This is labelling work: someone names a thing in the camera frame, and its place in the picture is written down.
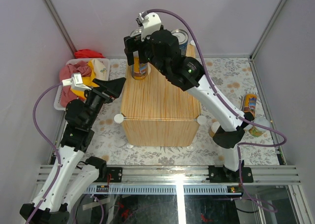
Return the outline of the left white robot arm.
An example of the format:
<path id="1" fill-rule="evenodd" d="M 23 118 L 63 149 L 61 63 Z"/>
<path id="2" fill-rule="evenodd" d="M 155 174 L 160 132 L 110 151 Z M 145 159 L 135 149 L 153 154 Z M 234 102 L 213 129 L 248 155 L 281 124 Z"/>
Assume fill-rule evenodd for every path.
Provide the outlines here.
<path id="1" fill-rule="evenodd" d="M 123 91 L 126 78 L 110 81 L 94 79 L 94 87 L 84 85 L 80 74 L 63 80 L 60 86 L 71 86 L 84 92 L 85 101 L 74 99 L 66 106 L 67 125 L 60 147 L 52 146 L 56 160 L 38 195 L 31 203 L 23 204 L 20 215 L 28 224 L 65 224 L 74 204 L 93 182 L 102 182 L 108 176 L 106 161 L 90 157 L 71 176 L 82 160 L 93 138 L 93 124 L 103 105 L 112 103 Z"/>

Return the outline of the light blue tin can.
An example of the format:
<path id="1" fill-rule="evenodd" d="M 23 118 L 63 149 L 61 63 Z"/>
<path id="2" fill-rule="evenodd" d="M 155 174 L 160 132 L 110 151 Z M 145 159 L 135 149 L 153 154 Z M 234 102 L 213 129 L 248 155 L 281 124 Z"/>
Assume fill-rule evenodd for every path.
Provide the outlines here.
<path id="1" fill-rule="evenodd" d="M 181 55 L 185 56 L 187 52 L 189 35 L 185 30 L 175 29 L 171 31 L 172 35 L 177 37 L 179 42 L 179 48 L 181 50 Z"/>

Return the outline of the dark blue tin can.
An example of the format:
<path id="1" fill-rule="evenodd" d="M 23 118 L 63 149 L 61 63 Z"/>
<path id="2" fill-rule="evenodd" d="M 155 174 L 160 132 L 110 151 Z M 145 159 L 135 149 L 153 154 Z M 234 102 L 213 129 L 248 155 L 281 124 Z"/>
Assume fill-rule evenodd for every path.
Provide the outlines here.
<path id="1" fill-rule="evenodd" d="M 137 36 L 142 33 L 142 29 L 135 29 L 130 33 L 130 37 Z"/>

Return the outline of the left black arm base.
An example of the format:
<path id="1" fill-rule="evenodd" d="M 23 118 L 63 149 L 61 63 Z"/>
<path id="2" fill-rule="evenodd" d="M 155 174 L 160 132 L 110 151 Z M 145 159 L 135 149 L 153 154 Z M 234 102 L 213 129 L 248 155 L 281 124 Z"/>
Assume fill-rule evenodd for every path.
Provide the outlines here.
<path id="1" fill-rule="evenodd" d="M 111 183 L 121 183 L 123 177 L 123 168 L 122 167 L 108 167 L 101 172 L 97 182 L 104 182 L 107 184 Z"/>

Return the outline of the orange can with white lid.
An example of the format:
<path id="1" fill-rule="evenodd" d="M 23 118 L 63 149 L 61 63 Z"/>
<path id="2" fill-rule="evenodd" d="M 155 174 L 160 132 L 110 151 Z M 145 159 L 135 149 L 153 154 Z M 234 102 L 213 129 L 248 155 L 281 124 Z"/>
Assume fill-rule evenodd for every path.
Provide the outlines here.
<path id="1" fill-rule="evenodd" d="M 210 129 L 209 129 L 209 135 L 211 138 L 214 137 L 219 127 L 220 127 L 220 123 L 218 121 L 215 121 L 211 124 Z"/>

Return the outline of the yellow porridge can with spoon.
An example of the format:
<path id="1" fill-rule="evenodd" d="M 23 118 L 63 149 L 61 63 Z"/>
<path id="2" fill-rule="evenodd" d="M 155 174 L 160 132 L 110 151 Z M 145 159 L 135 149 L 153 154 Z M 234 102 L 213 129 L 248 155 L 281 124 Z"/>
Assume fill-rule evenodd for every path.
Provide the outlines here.
<path id="1" fill-rule="evenodd" d="M 140 63 L 138 57 L 134 57 L 134 64 L 131 65 L 131 76 L 135 80 L 143 80 L 149 72 L 148 63 Z"/>

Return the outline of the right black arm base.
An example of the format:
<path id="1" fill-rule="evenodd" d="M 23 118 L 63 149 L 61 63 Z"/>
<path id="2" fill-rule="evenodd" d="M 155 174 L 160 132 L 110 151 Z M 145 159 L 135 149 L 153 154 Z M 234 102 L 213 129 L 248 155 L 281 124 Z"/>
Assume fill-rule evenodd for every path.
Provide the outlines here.
<path id="1" fill-rule="evenodd" d="M 225 166 L 208 166 L 209 175 L 206 180 L 211 183 L 253 183 L 253 174 L 250 167 L 241 165 L 241 176 L 239 170 L 231 171 Z"/>

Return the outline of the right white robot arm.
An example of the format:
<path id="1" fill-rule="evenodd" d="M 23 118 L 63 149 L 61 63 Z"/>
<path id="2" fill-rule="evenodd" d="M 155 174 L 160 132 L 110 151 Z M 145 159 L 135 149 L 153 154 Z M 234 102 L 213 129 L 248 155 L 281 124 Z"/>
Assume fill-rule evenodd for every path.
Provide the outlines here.
<path id="1" fill-rule="evenodd" d="M 134 63 L 134 52 L 141 63 L 150 63 L 172 85 L 192 95 L 218 120 L 220 127 L 213 141 L 222 148 L 224 175 L 230 182 L 242 176 L 237 144 L 245 134 L 245 127 L 254 120 L 251 113 L 237 109 L 222 93 L 209 83 L 202 64 L 193 57 L 182 55 L 179 41 L 168 30 L 153 32 L 142 39 L 141 34 L 124 37 L 128 65 Z"/>

